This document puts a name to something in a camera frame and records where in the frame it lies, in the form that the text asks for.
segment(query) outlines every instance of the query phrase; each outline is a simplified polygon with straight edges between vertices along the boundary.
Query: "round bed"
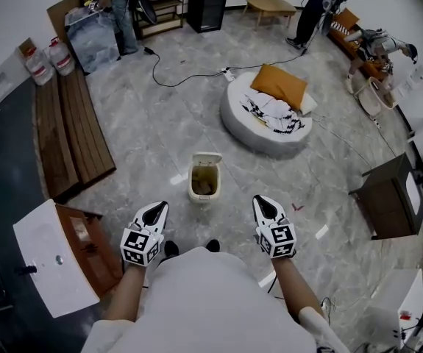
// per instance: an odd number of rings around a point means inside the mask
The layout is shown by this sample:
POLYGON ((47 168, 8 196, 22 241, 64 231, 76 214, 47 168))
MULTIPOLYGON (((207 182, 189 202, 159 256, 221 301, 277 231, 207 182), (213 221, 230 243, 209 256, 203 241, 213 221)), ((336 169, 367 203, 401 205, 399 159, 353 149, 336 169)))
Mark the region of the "round bed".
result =
MULTIPOLYGON (((313 119, 301 118, 304 127, 289 135, 282 135, 273 132, 253 114, 245 111, 241 104, 242 95, 250 88, 256 76, 257 72, 245 72, 227 86, 221 100, 221 119, 224 125, 240 142, 255 151, 274 157, 296 155, 306 146, 313 119)), ((316 105, 307 93, 305 100, 316 105)))

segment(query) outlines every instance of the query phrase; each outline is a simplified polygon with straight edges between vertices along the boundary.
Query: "shelf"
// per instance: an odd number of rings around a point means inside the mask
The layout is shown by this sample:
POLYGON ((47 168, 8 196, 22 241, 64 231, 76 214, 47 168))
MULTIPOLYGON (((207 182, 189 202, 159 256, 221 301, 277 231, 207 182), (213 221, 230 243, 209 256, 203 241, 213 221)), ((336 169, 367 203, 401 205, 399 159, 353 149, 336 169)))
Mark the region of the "shelf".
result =
POLYGON ((158 24, 163 24, 164 22, 167 22, 167 21, 173 21, 174 19, 175 19, 175 17, 174 17, 173 13, 166 13, 165 15, 159 15, 157 17, 157 23, 156 24, 150 24, 149 22, 141 19, 138 22, 138 25, 141 29, 144 29, 146 27, 151 27, 151 26, 155 26, 155 25, 158 25, 158 24))
POLYGON ((155 25, 141 28, 141 33, 143 35, 143 38, 145 38, 150 35, 159 34, 160 32, 167 32, 168 30, 177 29, 179 27, 182 27, 182 22, 178 18, 175 20, 167 20, 155 25))
POLYGON ((177 5, 182 5, 180 0, 157 0, 151 1, 151 4, 154 10, 162 10, 170 7, 176 7, 177 5))

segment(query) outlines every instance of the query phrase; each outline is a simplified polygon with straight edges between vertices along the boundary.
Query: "marble floor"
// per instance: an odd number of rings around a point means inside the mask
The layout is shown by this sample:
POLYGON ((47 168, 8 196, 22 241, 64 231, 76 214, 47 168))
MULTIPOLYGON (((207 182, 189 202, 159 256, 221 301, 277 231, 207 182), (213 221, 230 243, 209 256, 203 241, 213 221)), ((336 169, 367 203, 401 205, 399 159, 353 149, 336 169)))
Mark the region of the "marble floor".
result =
MULTIPOLYGON (((228 11, 220 31, 196 34, 183 29, 144 41, 160 55, 156 77, 177 83, 191 74, 214 74, 226 66, 251 66, 291 59, 288 29, 274 19, 255 29, 256 15, 228 11)), ((296 32, 297 17, 289 34, 296 32)), ((152 79, 157 58, 137 53, 88 76, 90 94, 117 170, 83 191, 69 204, 103 213, 102 226, 113 246, 142 206, 170 204, 166 239, 181 250, 221 241, 223 251, 239 256, 257 279, 271 273, 271 263, 255 244, 252 197, 267 195, 284 206, 296 225, 294 261, 322 299, 332 297, 334 330, 350 349, 367 340, 364 310, 391 268, 415 268, 422 262, 419 236, 371 241, 370 229, 347 191, 362 185, 361 174, 406 151, 407 130, 395 111, 377 127, 342 84, 348 58, 317 35, 304 57, 279 65, 308 81, 319 104, 311 113, 313 131, 306 149, 291 160, 256 154, 226 131, 219 102, 227 85, 223 76, 198 77, 175 88, 152 79), (222 153, 222 191, 215 204, 188 200, 187 172, 196 151, 222 153), (293 205, 302 207, 295 211, 293 205), (315 238, 324 225, 329 231, 315 238)), ((358 74, 355 83, 362 85, 358 74)))

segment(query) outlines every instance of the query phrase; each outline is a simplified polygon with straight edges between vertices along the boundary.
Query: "wooden cabinet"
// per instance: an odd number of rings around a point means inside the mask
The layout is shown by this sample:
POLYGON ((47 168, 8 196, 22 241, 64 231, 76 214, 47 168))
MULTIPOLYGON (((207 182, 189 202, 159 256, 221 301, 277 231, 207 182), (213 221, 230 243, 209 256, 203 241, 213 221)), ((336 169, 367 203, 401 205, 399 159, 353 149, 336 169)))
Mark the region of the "wooden cabinet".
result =
POLYGON ((423 219, 423 197, 414 182, 406 153, 366 173, 356 194, 369 216, 376 235, 387 239, 416 235, 423 219))
POLYGON ((24 265, 35 267, 27 275, 55 318, 97 303, 121 279, 101 218, 50 199, 13 225, 24 265))

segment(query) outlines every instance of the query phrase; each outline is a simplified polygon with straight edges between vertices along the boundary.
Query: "white cushion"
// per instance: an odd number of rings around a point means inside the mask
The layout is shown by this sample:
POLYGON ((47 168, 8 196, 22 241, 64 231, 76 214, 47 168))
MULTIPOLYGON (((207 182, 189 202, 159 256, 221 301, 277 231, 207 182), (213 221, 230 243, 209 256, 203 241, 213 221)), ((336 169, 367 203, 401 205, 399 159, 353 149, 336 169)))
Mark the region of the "white cushion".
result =
POLYGON ((270 155, 287 154, 291 149, 304 147, 313 125, 311 118, 301 118, 304 127, 290 135, 282 135, 261 124, 242 107, 243 91, 250 88, 255 76, 256 72, 245 72, 227 86, 221 101, 221 119, 226 128, 247 146, 270 155))
POLYGON ((301 101, 301 114, 306 115, 317 107, 316 101, 308 93, 305 93, 301 101))

